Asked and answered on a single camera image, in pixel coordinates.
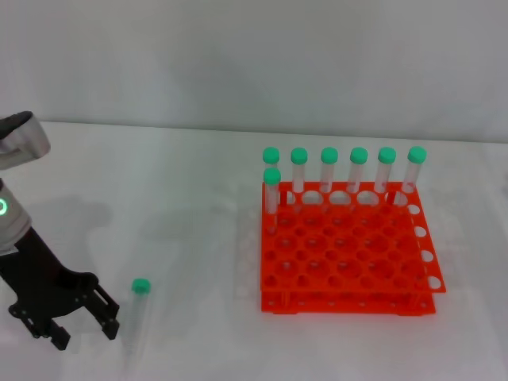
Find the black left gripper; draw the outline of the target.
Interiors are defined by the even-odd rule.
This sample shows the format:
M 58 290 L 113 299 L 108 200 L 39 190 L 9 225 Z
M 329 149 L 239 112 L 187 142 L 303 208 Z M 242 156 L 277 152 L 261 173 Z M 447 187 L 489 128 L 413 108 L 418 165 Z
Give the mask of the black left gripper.
M 34 337 L 48 338 L 59 351 L 65 350 L 71 336 L 54 319 L 84 307 L 109 340 L 116 338 L 119 305 L 95 275 L 63 266 L 33 228 L 14 247 L 16 252 L 0 256 L 0 277 L 17 296 L 10 313 Z

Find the green capped clear test tube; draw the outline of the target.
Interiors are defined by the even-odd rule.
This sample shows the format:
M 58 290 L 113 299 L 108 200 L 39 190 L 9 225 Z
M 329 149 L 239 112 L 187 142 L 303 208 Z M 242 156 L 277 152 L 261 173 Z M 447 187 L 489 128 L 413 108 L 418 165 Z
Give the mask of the green capped clear test tube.
M 307 160 L 308 153 L 304 148 L 297 147 L 291 151 L 292 193 L 295 197 L 304 191 Z
M 425 162 L 427 151 L 422 146 L 413 146 L 407 154 L 407 164 L 402 185 L 396 199 L 398 206 L 405 204 L 405 197 L 416 190 L 421 166 Z
M 276 186 L 281 181 L 279 165 L 279 150 L 275 147 L 266 147 L 263 150 L 262 159 L 265 165 L 264 182 L 268 186 Z
M 378 152 L 378 166 L 375 175 L 374 192 L 379 196 L 380 201 L 382 201 L 382 198 L 387 192 L 396 155 L 397 153 L 392 147 L 382 147 Z
M 152 285 L 148 279 L 134 279 L 125 315 L 124 339 L 128 355 L 133 356 L 140 346 L 144 318 Z
M 336 148 L 326 147 L 321 150 L 321 193 L 329 197 L 332 192 L 335 166 L 339 158 Z
M 266 214 L 266 231 L 274 234 L 277 228 L 276 217 L 279 207 L 280 171 L 275 167 L 264 171 L 264 210 Z
M 355 147 L 350 152 L 350 168 L 347 181 L 347 192 L 352 196 L 352 200 L 357 201 L 360 192 L 360 185 L 364 177 L 364 166 L 368 161 L 368 151 L 366 148 Z

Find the orange test tube rack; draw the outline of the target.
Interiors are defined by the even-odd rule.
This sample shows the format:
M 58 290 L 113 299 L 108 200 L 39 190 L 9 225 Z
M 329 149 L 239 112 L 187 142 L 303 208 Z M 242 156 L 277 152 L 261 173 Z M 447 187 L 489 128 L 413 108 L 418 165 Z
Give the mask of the orange test tube rack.
M 308 182 L 279 184 L 274 213 L 261 212 L 260 307 L 273 314 L 434 314 L 446 291 L 418 192 L 391 182 L 356 193 Z

